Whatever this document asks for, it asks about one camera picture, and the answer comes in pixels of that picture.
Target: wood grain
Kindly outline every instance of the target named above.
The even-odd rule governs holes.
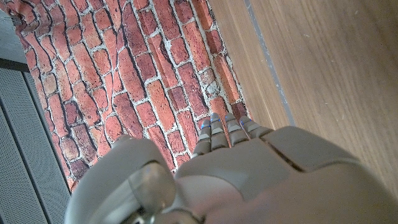
[[[223,7],[239,2],[210,1],[228,50],[242,39],[258,41],[225,31],[246,8]],[[349,150],[398,196],[398,3],[251,0],[251,6],[296,125]],[[224,21],[227,15],[235,18]],[[242,51],[229,54],[234,66],[247,63]],[[267,68],[259,66],[253,70]],[[242,86],[245,93],[257,91],[248,82]]]
[[[214,11],[224,11],[217,13],[217,23],[228,53],[233,55],[231,60],[239,82],[245,86],[243,92],[252,118],[272,128],[289,125],[256,33],[250,26],[247,29],[251,24],[249,14],[236,10],[246,8],[243,1],[211,1],[211,6]]]

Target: red brick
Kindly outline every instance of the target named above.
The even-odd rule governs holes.
[[[116,45],[118,46],[118,47],[117,47],[117,50],[119,51],[120,49],[122,49],[122,47],[123,47],[124,44],[125,44],[125,42],[124,42],[124,36],[123,36],[123,29],[120,28],[120,29],[118,30],[118,33],[117,33],[116,35],[117,35],[117,37],[116,37]]]
[[[33,68],[36,66],[36,54],[34,49],[30,49],[26,52],[26,61],[29,70],[32,71]]]
[[[148,127],[156,122],[156,117],[150,103],[145,102],[140,104],[136,106],[136,109],[144,127]]]
[[[111,69],[111,63],[109,62],[108,53],[106,50],[97,50],[93,53],[94,62],[97,65],[96,68],[100,74],[104,75]]]
[[[43,47],[43,49],[47,52],[47,54],[49,55],[49,57],[51,59],[54,59],[55,56],[57,56],[57,53],[55,52],[54,47],[51,44],[51,40],[50,40],[50,36],[46,35],[45,37],[43,37],[42,41],[40,42],[41,46]]]
[[[76,8],[79,12],[83,12],[88,7],[86,0],[73,0],[73,2],[75,3]]]
[[[105,131],[112,141],[117,140],[117,138],[122,135],[122,126],[116,116],[111,116],[106,119]]]
[[[89,13],[82,16],[81,22],[83,24],[83,37],[86,39],[87,46],[93,48],[101,44],[100,37],[93,23],[93,15]]]
[[[61,100],[67,101],[73,96],[72,90],[70,89],[68,73],[65,70],[63,63],[58,59],[55,61],[55,69],[58,76],[58,87],[60,90]]]
[[[37,94],[39,95],[39,100],[40,103],[42,105],[43,110],[45,110],[47,108],[47,100],[43,91],[43,85],[42,82],[40,81],[39,75],[39,69],[35,68],[33,70],[30,71],[30,74],[33,77],[33,80],[35,81],[35,86],[36,86],[36,90],[37,90]]]
[[[81,121],[80,111],[75,102],[65,103],[65,114],[67,115],[67,123],[73,124]]]
[[[12,1],[9,1],[7,2],[5,7],[8,7],[9,9],[22,15],[22,19],[26,21],[26,24],[30,24],[35,20],[35,14],[33,13],[32,6],[27,3],[24,3],[22,1],[16,1],[14,3]]]
[[[156,70],[150,54],[143,54],[136,58],[137,66],[141,70],[142,80],[156,76]]]
[[[168,88],[178,84],[169,56],[165,57],[162,53],[161,46],[164,46],[162,37],[158,34],[155,37],[148,39],[148,44],[165,87]]]
[[[127,38],[127,44],[133,55],[139,55],[147,50],[141,30],[138,27],[137,19],[128,4],[123,11],[124,34]]]
[[[98,28],[105,29],[111,26],[111,21],[109,20],[108,13],[106,13],[105,9],[101,9],[95,13],[96,24]]]
[[[22,34],[21,34],[21,30],[22,30],[22,29],[23,29],[23,27],[18,27],[18,28],[16,28],[16,34],[17,34],[17,36],[18,36],[18,38],[19,38],[19,41],[20,41],[21,44],[22,44],[22,48],[23,48],[24,50],[27,50],[27,49],[30,47],[30,45],[29,45],[28,42],[26,42],[25,38],[22,36]]]
[[[72,128],[76,136],[76,143],[82,156],[88,162],[88,165],[93,165],[97,161],[96,151],[91,144],[88,130],[84,124],[80,124]]]
[[[182,88],[180,86],[169,90],[169,97],[172,100],[174,109],[177,111],[180,109],[184,109],[188,106]]]
[[[109,73],[107,75],[105,75],[104,77],[104,81],[105,81],[105,87],[106,87],[106,99],[108,101],[108,109],[104,112],[102,112],[101,117],[102,120],[104,121],[106,119],[106,117],[113,112],[112,109],[112,92],[113,92],[113,78],[112,78],[112,73]]]
[[[36,52],[36,56],[38,59],[38,67],[40,68],[41,73],[49,72],[52,69],[49,56],[45,53],[42,46],[36,40],[35,34],[33,32],[29,33],[25,36],[25,40],[30,43],[30,45],[34,48]]]
[[[127,129],[128,134],[135,138],[142,138],[142,126],[138,121],[137,114],[132,107],[127,93],[115,96],[113,101],[116,112],[118,112],[119,118]]]
[[[47,95],[57,90],[57,81],[55,80],[54,74],[47,75],[43,80],[44,91]]]
[[[68,72],[70,83],[74,84],[77,80],[80,79],[80,73],[79,70],[77,70],[75,61],[70,60],[65,67]]]
[[[66,136],[68,134],[68,130],[65,126],[65,115],[63,114],[61,101],[57,94],[49,97],[49,105],[51,107],[52,117],[58,135],[60,137]]]
[[[61,11],[61,8],[58,5],[55,5],[53,9],[50,10],[50,15],[54,24],[57,24],[60,21],[64,21],[64,17]]]
[[[185,38],[187,39],[188,45],[191,48],[193,61],[195,62],[198,71],[209,67],[210,60],[197,23],[190,22],[188,24],[185,24],[182,29],[184,30]]]
[[[47,34],[50,32],[50,25],[51,25],[51,20],[50,17],[47,13],[47,11],[44,9],[43,4],[37,4],[35,6],[35,9],[37,10],[37,17],[40,22],[40,25],[38,29],[36,30],[36,35],[39,37],[43,34]]]
[[[198,133],[195,123],[193,122],[192,114],[189,111],[183,111],[179,113],[177,117],[182,127],[182,134],[187,140],[188,148],[193,152],[198,141]]]
[[[80,111],[87,120],[87,125],[94,125],[100,120],[100,116],[98,115],[97,107],[93,99],[86,92],[86,87],[83,83],[76,83],[73,87],[73,92],[75,93]]]
[[[182,23],[188,22],[193,17],[191,6],[187,0],[176,0],[174,7]]]
[[[94,100],[97,103],[99,109],[105,109],[108,105],[105,90],[100,88],[93,91]]]
[[[75,184],[75,180],[73,180],[73,178],[71,178],[71,177],[68,177],[68,178],[67,178],[67,183],[68,183],[69,189],[71,190],[72,187],[73,187],[73,184]]]
[[[31,3],[32,5],[39,5],[40,0],[28,0],[27,2]]]
[[[61,22],[53,27],[52,42],[61,60],[66,60],[70,56],[70,52],[67,45],[67,38],[65,37],[64,22]]]
[[[50,111],[45,111],[44,112],[44,117],[45,117],[45,120],[47,122],[47,126],[49,127],[49,130],[50,131],[54,131],[54,124],[53,124],[53,122],[51,120]]]
[[[52,142],[54,143],[55,151],[57,152],[57,156],[61,161],[63,173],[65,174],[65,176],[69,176],[70,171],[69,171],[67,163],[65,162],[65,158],[62,155],[62,151],[61,151],[61,147],[60,147],[60,139],[54,133],[52,134]]]
[[[106,140],[104,127],[102,125],[90,129],[90,133],[94,139],[99,156],[105,156],[110,150],[111,146]]]
[[[154,81],[148,84],[147,89],[163,128],[169,130],[173,127],[175,119],[169,101],[164,95],[162,84],[160,84],[160,81]]]
[[[224,86],[229,102],[235,102],[239,99],[239,92],[225,58],[218,55],[215,58],[214,64],[216,66],[217,73],[220,75],[221,82]]]
[[[88,0],[93,6],[93,9],[97,11],[98,9],[102,8],[104,6],[104,2],[102,0]]]
[[[124,87],[131,95],[131,98],[134,101],[145,98],[144,89],[142,88],[141,81],[131,62],[127,49],[123,49],[118,56],[120,78],[123,80]]]
[[[204,120],[206,120],[206,119],[207,119],[207,120],[210,120],[210,117],[207,116],[207,117],[204,117],[204,118],[199,119],[199,120],[197,121],[197,127],[198,127],[199,130],[201,129],[201,125],[203,124]]]
[[[120,80],[119,71],[116,69],[113,74],[113,91],[119,92],[123,90],[122,81]]]
[[[170,147],[172,148],[173,153],[185,151],[185,147],[182,142],[180,131],[178,131],[178,130],[173,131],[172,133],[167,135],[167,139],[169,140]]]
[[[109,8],[114,28],[118,30],[121,24],[121,11],[119,10],[118,0],[107,0],[106,5]]]
[[[132,3],[137,10],[140,10],[148,5],[148,0],[133,0]]]
[[[95,71],[93,61],[91,60],[85,45],[83,43],[76,44],[72,47],[72,52],[77,64],[80,66],[83,80],[88,83],[88,88],[100,86],[102,81]]]
[[[178,68],[178,72],[185,87],[188,100],[196,116],[207,113],[208,108],[201,92],[199,81],[193,72],[191,63],[187,63]]]
[[[59,0],[60,5],[64,8],[67,27],[73,27],[78,24],[79,16],[76,9],[73,7],[70,0]]]
[[[149,35],[155,32],[157,23],[154,15],[150,9],[142,12],[138,12],[139,20],[141,21],[141,27],[144,34]]]
[[[235,118],[238,120],[240,117],[248,115],[248,113],[246,111],[246,107],[242,102],[235,103],[235,104],[231,105],[231,107],[232,107],[232,112],[235,115]]]
[[[69,45],[75,45],[77,42],[81,40],[81,30],[78,26],[68,29],[67,30],[67,36],[68,36],[68,41]]]
[[[221,118],[225,118],[225,115],[227,114],[228,111],[226,109],[226,105],[225,105],[224,99],[222,97],[219,96],[219,97],[211,100],[210,106],[211,106],[212,113],[218,113]],[[221,119],[221,121],[223,123],[224,130],[226,130],[226,124],[225,124],[224,119]]]
[[[154,1],[154,4],[166,38],[171,40],[178,37],[180,35],[180,29],[178,28],[177,21],[174,18],[173,9],[169,0],[157,0]]]
[[[209,12],[209,8],[207,7],[207,3],[205,0],[192,0],[193,7],[198,14],[200,24],[205,30],[210,29],[213,24],[213,18]]]
[[[61,149],[68,161],[74,160],[79,156],[79,150],[77,149],[74,140],[70,138],[65,138],[61,141]]]
[[[210,48],[210,53],[217,54],[223,50],[223,43],[217,30],[206,32],[206,39]]]
[[[220,93],[220,86],[214,76],[213,69],[209,68],[200,75],[200,80],[205,88],[207,97],[217,96]]]
[[[185,48],[184,40],[182,38],[172,40],[171,44],[172,46],[170,48],[170,51],[176,64],[188,60],[189,55]]]
[[[80,180],[88,170],[88,166],[79,159],[70,163],[70,169],[72,170],[72,174],[75,176],[76,180]]]
[[[103,34],[105,47],[108,50],[111,59],[112,68],[116,67],[117,50],[116,50],[116,36],[113,29],[108,29]]]
[[[177,166],[180,166],[184,162],[189,161],[191,158],[188,156],[188,154],[182,154],[182,155],[177,156],[175,159],[177,160]]]
[[[154,126],[148,129],[150,138],[155,142],[157,147],[160,150],[160,153],[163,155],[163,158],[166,161],[167,166],[170,170],[174,169],[173,157],[170,149],[167,148],[166,141],[164,139],[162,130],[160,130],[159,126]]]

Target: brick wallpaper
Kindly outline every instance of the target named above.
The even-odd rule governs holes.
[[[170,170],[213,112],[247,114],[205,0],[13,0],[17,34],[72,188],[121,134],[150,138]]]

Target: ventilation grille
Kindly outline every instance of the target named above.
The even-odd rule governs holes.
[[[63,223],[69,191],[21,72],[0,69],[0,99],[44,214]]]

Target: gray panel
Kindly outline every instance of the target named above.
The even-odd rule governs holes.
[[[24,49],[9,15],[0,10],[0,58],[26,63]]]
[[[296,127],[284,127],[262,138],[306,172],[334,162],[358,161],[335,144]]]
[[[47,223],[2,111],[0,146],[0,216],[3,222]]]
[[[0,70],[0,98],[51,223],[63,223],[69,191],[22,73]]]

